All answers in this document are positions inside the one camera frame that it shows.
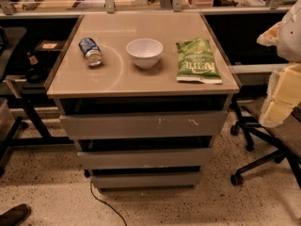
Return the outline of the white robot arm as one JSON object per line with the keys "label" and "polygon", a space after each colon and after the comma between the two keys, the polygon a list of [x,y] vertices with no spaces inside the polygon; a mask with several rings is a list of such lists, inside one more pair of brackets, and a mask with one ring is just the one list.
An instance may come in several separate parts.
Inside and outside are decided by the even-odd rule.
{"label": "white robot arm", "polygon": [[282,71],[270,75],[267,96],[261,107],[259,122],[273,128],[281,125],[301,102],[301,17],[292,8],[282,20],[257,38],[264,46],[276,46],[277,55],[289,61]]}

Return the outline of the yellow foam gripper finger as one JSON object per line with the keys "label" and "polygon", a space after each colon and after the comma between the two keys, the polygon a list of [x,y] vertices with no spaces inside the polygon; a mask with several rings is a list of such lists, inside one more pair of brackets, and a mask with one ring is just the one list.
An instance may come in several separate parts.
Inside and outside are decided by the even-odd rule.
{"label": "yellow foam gripper finger", "polygon": [[267,96],[261,107],[259,122],[274,128],[281,125],[301,103],[301,64],[291,63],[270,75]]}

